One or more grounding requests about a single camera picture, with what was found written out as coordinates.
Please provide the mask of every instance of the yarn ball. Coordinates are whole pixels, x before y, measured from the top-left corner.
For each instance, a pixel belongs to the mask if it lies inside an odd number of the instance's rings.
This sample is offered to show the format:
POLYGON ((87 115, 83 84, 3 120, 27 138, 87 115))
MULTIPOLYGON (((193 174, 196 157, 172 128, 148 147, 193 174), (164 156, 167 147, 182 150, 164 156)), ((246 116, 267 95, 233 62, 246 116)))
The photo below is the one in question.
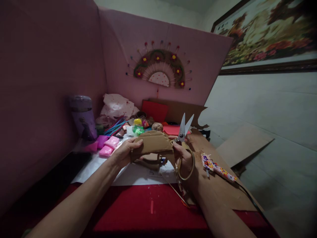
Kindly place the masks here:
POLYGON ((153 124, 154 124, 154 119, 153 119, 153 117, 147 118, 146 121, 148 122, 149 126, 152 128, 152 126, 153 126, 153 124))
POLYGON ((152 125, 152 130, 163 132, 163 125, 158 122, 155 122, 152 125))

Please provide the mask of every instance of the hand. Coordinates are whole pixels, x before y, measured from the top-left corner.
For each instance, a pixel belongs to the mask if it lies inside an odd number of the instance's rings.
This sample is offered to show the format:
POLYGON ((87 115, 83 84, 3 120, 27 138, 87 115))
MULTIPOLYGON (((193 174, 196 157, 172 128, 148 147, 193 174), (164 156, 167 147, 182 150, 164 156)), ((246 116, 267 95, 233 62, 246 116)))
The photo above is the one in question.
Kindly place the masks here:
MULTIPOLYGON (((169 136, 168 138, 174 140, 177 138, 177 136, 169 136)), ((183 146, 177 144, 175 141, 173 141, 173 148, 176 165, 178 166, 180 159, 183 160, 180 173, 182 177, 186 178, 190 174, 193 165, 192 155, 183 146)))
POLYGON ((130 152, 131 149, 139 148, 143 144, 143 140, 134 142, 136 137, 126 140, 122 145, 116 149, 111 157, 116 160, 116 163, 119 164, 120 168, 125 167, 131 161, 130 152))

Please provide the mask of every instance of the black cable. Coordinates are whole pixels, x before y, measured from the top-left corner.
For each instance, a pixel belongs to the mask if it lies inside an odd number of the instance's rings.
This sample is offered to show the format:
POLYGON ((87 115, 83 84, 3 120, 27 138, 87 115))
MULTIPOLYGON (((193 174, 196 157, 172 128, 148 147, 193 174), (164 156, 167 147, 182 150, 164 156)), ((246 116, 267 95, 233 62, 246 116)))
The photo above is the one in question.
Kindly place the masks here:
POLYGON ((250 196, 250 194, 248 193, 247 190, 245 190, 244 187, 242 187, 240 184, 237 183, 236 181, 236 184, 239 185, 244 191, 245 193, 247 194, 248 198, 250 199, 250 201, 253 203, 254 207, 257 209, 257 211, 260 213, 261 217, 265 220, 265 222, 271 226, 271 223, 267 220, 267 218, 264 216, 263 212, 261 211, 261 209, 258 207, 258 205, 255 203, 255 201, 253 200, 253 198, 250 196))

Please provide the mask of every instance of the scissor handle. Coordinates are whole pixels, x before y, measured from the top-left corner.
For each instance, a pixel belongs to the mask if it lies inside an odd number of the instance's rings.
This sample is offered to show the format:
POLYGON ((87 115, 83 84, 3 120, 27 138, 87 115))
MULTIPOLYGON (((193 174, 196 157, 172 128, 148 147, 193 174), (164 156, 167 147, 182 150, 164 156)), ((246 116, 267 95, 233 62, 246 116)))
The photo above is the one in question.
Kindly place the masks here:
POLYGON ((189 179, 189 177, 191 176, 191 174, 192 174, 193 171, 194 171, 194 167, 195 167, 195 156, 194 156, 193 152, 191 151, 191 149, 188 147, 188 145, 187 145, 184 141, 183 141, 183 142, 177 141, 176 143, 179 144, 179 145, 181 145, 181 146, 183 146, 183 147, 192 155, 192 158, 193 158, 192 168, 191 168, 191 171, 190 171, 190 173, 189 173, 189 175, 188 175, 187 178, 183 178, 183 177, 181 176, 181 166, 182 166, 182 160, 183 160, 182 156, 180 157, 179 162, 178 162, 178 176, 179 176, 182 180, 187 180, 187 179, 189 179))

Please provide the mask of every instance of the pink cardboard wall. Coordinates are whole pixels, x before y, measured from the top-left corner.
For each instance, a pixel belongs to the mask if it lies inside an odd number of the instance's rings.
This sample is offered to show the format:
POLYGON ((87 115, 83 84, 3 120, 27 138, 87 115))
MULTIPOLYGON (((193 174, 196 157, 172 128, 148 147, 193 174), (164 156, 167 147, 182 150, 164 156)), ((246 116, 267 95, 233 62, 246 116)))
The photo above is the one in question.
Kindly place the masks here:
POLYGON ((157 96, 158 88, 160 99, 205 104, 232 38, 101 7, 99 12, 108 93, 121 94, 139 109, 143 99, 157 96), (140 55, 137 49, 144 54, 144 43, 148 42, 148 47, 152 48, 152 40, 156 48, 159 48, 161 40, 166 44, 171 42, 171 51, 175 51, 177 45, 180 46, 177 55, 183 64, 187 60, 191 61, 185 67, 185 71, 193 71, 186 75, 187 78, 193 78, 193 81, 186 81, 190 91, 167 88, 125 75, 125 72, 133 74, 133 69, 127 67, 128 63, 133 67, 136 65, 130 56, 138 61, 140 55))
POLYGON ((106 81, 93 0, 2 0, 0 32, 1 214, 73 148, 67 96, 97 116, 106 81))

